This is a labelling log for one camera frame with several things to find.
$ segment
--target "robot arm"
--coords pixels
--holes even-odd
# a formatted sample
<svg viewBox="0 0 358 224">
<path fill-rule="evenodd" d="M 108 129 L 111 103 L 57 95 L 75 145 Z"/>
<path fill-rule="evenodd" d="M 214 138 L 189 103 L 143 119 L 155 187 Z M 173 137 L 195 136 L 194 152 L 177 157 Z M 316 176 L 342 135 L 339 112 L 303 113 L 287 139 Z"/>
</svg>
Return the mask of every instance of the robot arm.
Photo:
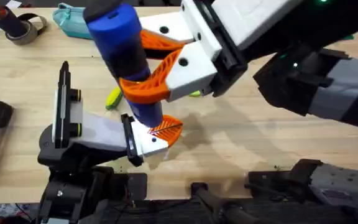
<svg viewBox="0 0 358 224">
<path fill-rule="evenodd" d="M 130 102 L 218 97 L 248 62 L 277 53 L 254 76 L 271 105 L 358 126 L 358 59 L 323 49 L 358 31 L 358 0 L 183 0 L 140 23 L 146 55 L 163 62 L 144 82 L 119 78 Z"/>
<path fill-rule="evenodd" d="M 111 1 L 101 12 L 91 10 L 92 18 L 85 21 L 96 22 L 88 26 L 89 31 L 109 32 L 98 24 L 114 24 L 120 3 Z M 358 126 L 358 59 L 323 49 L 358 31 L 358 0 L 183 0 L 179 12 L 143 17 L 140 23 L 145 53 L 164 60 L 145 80 L 115 76 L 124 96 L 137 109 L 146 108 L 143 105 L 158 108 L 161 100 L 171 102 L 196 90 L 204 96 L 221 96 L 244 74 L 248 62 L 277 53 L 254 76 L 271 105 Z M 106 39 L 94 40 L 104 51 L 106 64 L 113 63 L 105 54 L 114 51 L 108 49 Z M 124 49 L 124 55 L 115 57 L 119 63 L 132 53 L 142 55 L 138 46 L 128 53 L 125 47 L 133 46 L 117 43 Z M 133 72 L 128 65 L 115 68 Z M 39 163 L 51 170 L 40 203 L 42 223 L 77 223 L 100 211 L 106 199 L 145 198 L 145 178 L 115 174 L 97 165 L 127 156 L 139 166 L 143 156 L 171 146 L 182 123 L 161 116 L 162 122 L 149 128 L 126 114 L 120 123 L 83 112 L 81 91 L 71 89 L 66 62 L 56 99 L 53 124 L 40 138 Z M 316 188 L 319 170 L 311 177 Z"/>
</svg>

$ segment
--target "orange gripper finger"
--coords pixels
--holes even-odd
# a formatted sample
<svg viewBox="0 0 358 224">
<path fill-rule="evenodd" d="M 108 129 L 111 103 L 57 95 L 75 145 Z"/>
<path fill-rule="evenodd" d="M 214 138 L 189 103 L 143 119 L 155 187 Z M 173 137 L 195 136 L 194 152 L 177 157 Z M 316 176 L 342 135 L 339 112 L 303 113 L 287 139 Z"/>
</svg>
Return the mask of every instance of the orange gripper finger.
<svg viewBox="0 0 358 224">
<path fill-rule="evenodd" d="M 183 129 L 183 123 L 169 115 L 164 115 L 162 122 L 155 128 L 150 128 L 149 133 L 168 142 L 171 147 L 175 143 Z"/>
<path fill-rule="evenodd" d="M 126 99 L 133 103 L 141 104 L 156 103 L 167 99 L 170 91 L 165 83 L 165 79 L 180 52 L 181 49 L 169 54 L 144 82 L 134 82 L 120 78 L 119 84 Z"/>
</svg>

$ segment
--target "green led light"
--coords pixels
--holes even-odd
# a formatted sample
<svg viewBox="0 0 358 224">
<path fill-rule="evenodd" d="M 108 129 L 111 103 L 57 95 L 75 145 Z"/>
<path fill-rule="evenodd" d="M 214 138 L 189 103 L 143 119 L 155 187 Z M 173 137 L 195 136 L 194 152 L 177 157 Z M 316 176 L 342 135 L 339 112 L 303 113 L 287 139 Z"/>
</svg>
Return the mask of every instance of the green led light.
<svg viewBox="0 0 358 224">
<path fill-rule="evenodd" d="M 279 57 L 279 59 L 283 59 L 283 58 L 285 58 L 287 55 L 286 54 L 283 54 L 283 55 L 281 55 L 280 57 Z"/>
</svg>

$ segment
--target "yellow object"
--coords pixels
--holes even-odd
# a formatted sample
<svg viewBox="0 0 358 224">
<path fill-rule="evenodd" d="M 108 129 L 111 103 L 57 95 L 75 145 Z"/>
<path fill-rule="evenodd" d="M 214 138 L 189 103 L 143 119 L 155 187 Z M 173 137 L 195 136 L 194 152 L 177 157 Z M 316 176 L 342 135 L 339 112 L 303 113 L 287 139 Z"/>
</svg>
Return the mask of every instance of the yellow object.
<svg viewBox="0 0 358 224">
<path fill-rule="evenodd" d="M 200 93 L 200 91 L 195 91 L 194 93 L 190 93 L 189 96 L 190 96 L 190 97 L 200 97 L 200 96 L 201 96 L 201 93 Z"/>
<path fill-rule="evenodd" d="M 122 92 L 119 87 L 115 87 L 113 91 L 109 94 L 106 100 L 106 109 L 112 110 L 117 108 L 119 102 L 122 99 Z"/>
</svg>

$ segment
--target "green object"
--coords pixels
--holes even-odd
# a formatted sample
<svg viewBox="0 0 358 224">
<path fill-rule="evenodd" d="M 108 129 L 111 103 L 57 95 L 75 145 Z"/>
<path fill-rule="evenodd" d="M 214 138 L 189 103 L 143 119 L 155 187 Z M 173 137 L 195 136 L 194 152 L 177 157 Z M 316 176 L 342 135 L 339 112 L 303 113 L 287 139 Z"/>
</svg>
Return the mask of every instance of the green object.
<svg viewBox="0 0 358 224">
<path fill-rule="evenodd" d="M 343 38 L 343 40 L 354 40 L 354 36 L 348 35 L 347 37 Z"/>
<path fill-rule="evenodd" d="M 200 96 L 201 96 L 201 93 L 200 93 L 200 91 L 195 91 L 194 93 L 190 93 L 189 96 L 190 96 L 190 97 L 200 97 Z"/>
<path fill-rule="evenodd" d="M 115 87 L 113 91 L 109 94 L 106 100 L 106 109 L 107 110 L 113 110 L 116 109 L 119 105 L 119 102 L 121 102 L 122 99 L 122 92 L 119 87 Z"/>
</svg>

